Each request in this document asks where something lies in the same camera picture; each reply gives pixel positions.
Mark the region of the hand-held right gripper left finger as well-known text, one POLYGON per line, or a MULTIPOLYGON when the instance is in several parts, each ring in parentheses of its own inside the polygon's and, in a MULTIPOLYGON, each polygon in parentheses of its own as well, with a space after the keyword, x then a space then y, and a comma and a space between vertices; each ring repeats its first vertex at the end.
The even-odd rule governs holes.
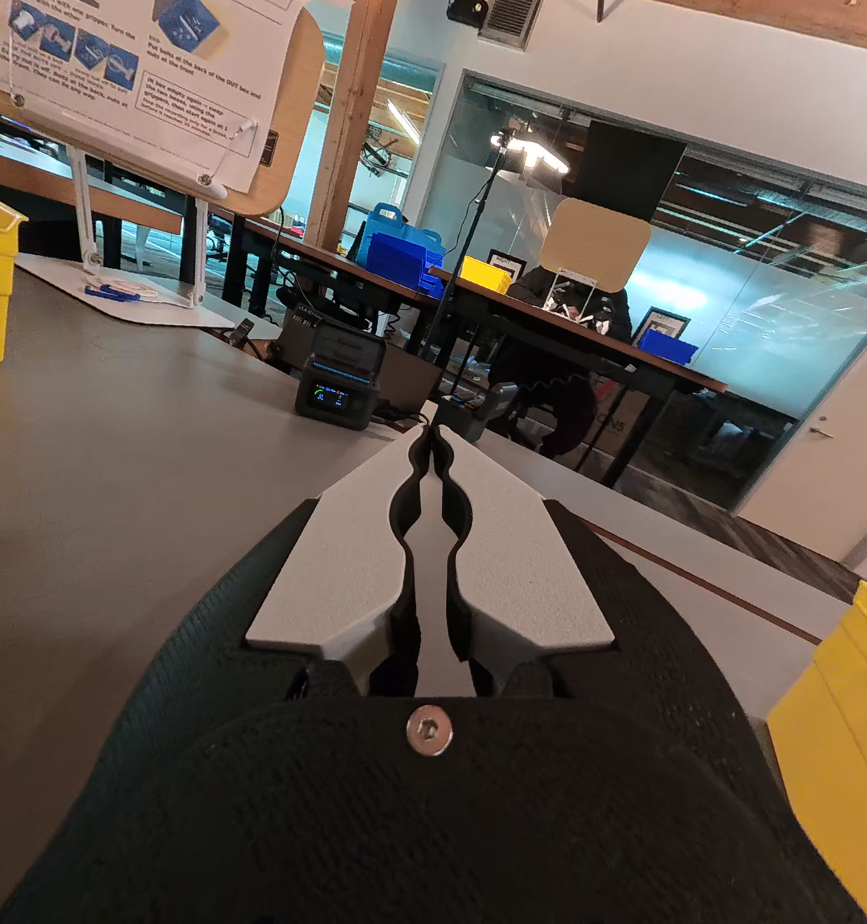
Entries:
POLYGON ((429 458, 429 426, 417 425, 320 495, 246 631, 250 647, 340 662, 355 679, 417 678, 405 534, 429 458))

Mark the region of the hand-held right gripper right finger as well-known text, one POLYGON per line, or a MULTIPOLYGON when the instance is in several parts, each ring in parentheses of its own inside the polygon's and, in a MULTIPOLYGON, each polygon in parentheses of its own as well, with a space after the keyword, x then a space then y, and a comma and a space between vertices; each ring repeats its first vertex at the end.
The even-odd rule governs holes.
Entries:
POLYGON ((433 427, 453 651, 475 683, 505 683, 545 656, 606 651, 614 634, 551 517, 523 480, 445 425, 433 427))

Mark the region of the small black battery charger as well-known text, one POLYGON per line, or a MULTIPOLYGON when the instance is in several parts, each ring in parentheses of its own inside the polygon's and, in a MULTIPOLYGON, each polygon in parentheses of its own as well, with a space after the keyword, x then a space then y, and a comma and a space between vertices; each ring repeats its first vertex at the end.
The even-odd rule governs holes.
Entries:
POLYGON ((445 426, 471 444, 477 443, 486 429, 486 422, 478 417, 484 398, 461 400, 458 396, 442 395, 431 427, 445 426))

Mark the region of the cardboard box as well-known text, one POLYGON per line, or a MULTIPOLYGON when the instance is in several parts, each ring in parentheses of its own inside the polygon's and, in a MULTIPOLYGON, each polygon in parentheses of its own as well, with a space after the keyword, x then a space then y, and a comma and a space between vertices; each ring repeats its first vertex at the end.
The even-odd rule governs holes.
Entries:
POLYGON ((616 383, 607 383, 596 391, 596 419, 585 440, 585 445, 593 445, 595 452, 611 457, 621 450, 648 400, 645 394, 629 390, 613 410, 612 405, 621 391, 616 383))

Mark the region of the dark grey handheld device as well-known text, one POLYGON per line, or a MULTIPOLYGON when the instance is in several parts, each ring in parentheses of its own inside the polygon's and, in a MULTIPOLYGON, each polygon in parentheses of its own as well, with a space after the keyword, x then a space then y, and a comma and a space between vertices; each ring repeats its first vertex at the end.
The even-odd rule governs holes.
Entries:
POLYGON ((516 401, 518 391, 518 385, 515 383, 499 383, 490 387, 475 413, 475 418, 483 430, 492 428, 492 424, 506 415, 516 401))

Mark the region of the dark battery charging case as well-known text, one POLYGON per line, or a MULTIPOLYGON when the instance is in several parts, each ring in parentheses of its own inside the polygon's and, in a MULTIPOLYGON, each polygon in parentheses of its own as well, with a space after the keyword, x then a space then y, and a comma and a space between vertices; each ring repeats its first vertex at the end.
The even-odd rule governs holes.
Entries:
POLYGON ((336 321, 318 323, 304 363, 295 410, 355 432, 368 428, 380 401, 386 343, 336 321))

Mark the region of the wooden top desk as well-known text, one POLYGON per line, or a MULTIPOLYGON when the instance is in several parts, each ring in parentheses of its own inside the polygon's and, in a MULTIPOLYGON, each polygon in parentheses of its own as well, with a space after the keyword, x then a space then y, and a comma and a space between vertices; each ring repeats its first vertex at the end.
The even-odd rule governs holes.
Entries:
POLYGON ((248 307, 251 313, 266 308, 275 273, 294 277, 307 295, 331 292, 334 300, 357 314, 397 314, 403 306, 421 312, 437 308, 435 299, 288 236, 267 219, 237 216, 219 206, 212 206, 210 212, 232 225, 221 299, 234 306, 242 304, 247 259, 254 256, 259 263, 248 307))
POLYGON ((647 397, 646 405, 603 475, 601 484, 605 487, 614 487, 624 474, 673 394, 691 395, 702 390, 722 394, 727 388, 710 376, 597 334, 586 326, 509 295, 456 278, 437 267, 431 272, 447 286, 427 329, 420 353, 423 359, 428 358, 434 346, 438 347, 436 363, 446 369, 455 341, 465 324, 473 322, 647 397))

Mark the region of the blue plastic bin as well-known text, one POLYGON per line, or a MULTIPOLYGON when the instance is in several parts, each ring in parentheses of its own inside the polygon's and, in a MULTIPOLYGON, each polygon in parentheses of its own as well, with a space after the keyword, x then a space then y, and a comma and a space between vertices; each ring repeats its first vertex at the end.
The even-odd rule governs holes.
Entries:
POLYGON ((648 328, 637 343, 637 348, 679 366, 688 366, 699 348, 653 328, 648 328))

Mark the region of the stacked blue plastic bins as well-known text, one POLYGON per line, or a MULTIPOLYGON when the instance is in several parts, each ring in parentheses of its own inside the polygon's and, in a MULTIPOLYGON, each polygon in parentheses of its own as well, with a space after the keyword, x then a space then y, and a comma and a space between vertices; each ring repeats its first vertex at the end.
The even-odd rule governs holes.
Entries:
POLYGON ((441 268, 444 254, 439 246, 421 244, 375 233, 370 237, 364 268, 415 293, 442 298, 445 285, 431 268, 441 268))

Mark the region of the white door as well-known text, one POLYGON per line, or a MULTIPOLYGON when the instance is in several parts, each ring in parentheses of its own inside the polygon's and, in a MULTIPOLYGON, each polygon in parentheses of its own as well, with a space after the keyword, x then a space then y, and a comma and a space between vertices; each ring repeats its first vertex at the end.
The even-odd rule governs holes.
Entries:
POLYGON ((867 580, 867 347, 809 411, 735 513, 867 580))

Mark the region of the black light stand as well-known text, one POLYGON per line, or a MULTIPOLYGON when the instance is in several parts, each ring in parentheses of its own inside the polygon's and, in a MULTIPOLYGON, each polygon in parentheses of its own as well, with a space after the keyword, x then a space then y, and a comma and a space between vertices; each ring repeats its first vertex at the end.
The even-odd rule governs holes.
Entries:
POLYGON ((481 217, 486 209, 487 200, 488 200, 488 197, 490 196, 495 180, 498 178, 498 175, 500 174, 500 172, 502 171, 505 165, 505 161, 509 154, 512 142, 518 138, 520 127, 526 127, 527 125, 528 124, 525 122, 520 123, 516 119, 511 119, 510 122, 507 124, 507 126, 501 129, 497 135, 497 156, 496 156, 494 165, 491 169, 489 178, 484 183, 477 197, 474 199, 474 202, 476 203, 476 210, 475 210, 474 216, 467 229, 466 236, 462 240, 462 247, 459 250, 459 254, 456 259, 455 265, 453 267, 453 271, 445 285, 443 295, 440 299, 437 310, 430 323, 429 330, 427 332, 427 338, 419 353, 419 357, 423 360, 429 359, 430 353, 432 351, 432 344, 434 341, 434 337, 439 332, 440 323, 444 320, 447 310, 450 307, 453 290, 455 288, 455 284, 458 279, 458 276, 459 276, 459 273, 462 267, 462 263, 465 257, 467 256, 467 252, 475 236, 475 233, 478 228, 481 217))

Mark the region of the black flat panel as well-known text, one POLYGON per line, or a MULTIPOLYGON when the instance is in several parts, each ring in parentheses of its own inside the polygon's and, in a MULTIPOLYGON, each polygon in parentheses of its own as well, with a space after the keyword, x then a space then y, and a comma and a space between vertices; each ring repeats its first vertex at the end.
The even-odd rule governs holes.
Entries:
POLYGON ((685 152, 684 141, 593 119, 568 196, 650 223, 685 152))

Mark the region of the wooden board document stand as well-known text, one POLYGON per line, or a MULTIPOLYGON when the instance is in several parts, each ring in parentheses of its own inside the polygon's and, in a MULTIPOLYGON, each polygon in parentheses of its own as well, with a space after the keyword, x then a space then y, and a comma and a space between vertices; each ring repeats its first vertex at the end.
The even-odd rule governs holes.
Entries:
MULTIPOLYGON (((267 146, 254 184, 246 194, 229 192, 223 201, 213 201, 196 192, 175 186, 172 181, 145 169, 134 170, 107 156, 58 141, 67 148, 73 173, 74 202, 78 214, 81 255, 77 261, 21 255, 16 266, 52 285, 84 304, 111 317, 135 324, 158 327, 188 327, 227 331, 235 321, 222 317, 213 309, 216 299, 206 296, 205 264, 208 208, 219 206, 242 217, 260 217, 277 209, 289 190, 300 149, 307 133, 315 93, 324 68, 324 40, 314 18, 304 8, 294 28, 285 70, 281 78, 278 102, 273 113, 267 146), (168 283, 128 271, 103 269, 92 232, 91 201, 86 157, 91 155, 183 194, 196 207, 194 232, 194 278, 191 283, 168 283), (84 294, 85 285, 109 284, 141 294, 136 303, 119 303, 84 294)), ((0 93, 0 103, 7 97, 0 93)))

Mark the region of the light wooden beam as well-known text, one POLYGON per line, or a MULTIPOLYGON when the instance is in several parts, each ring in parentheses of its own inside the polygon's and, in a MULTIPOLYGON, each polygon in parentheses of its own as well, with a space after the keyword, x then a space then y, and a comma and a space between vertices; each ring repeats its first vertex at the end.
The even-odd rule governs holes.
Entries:
POLYGON ((395 1, 351 8, 304 236, 313 247, 339 245, 395 9, 395 1))

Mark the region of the printed instruction sheet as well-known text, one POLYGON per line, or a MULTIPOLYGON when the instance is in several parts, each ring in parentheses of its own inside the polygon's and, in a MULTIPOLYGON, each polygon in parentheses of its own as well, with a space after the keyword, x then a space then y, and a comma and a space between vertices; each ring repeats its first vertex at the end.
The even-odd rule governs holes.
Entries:
POLYGON ((219 202, 254 184, 302 2, 0 2, 0 110, 219 202))

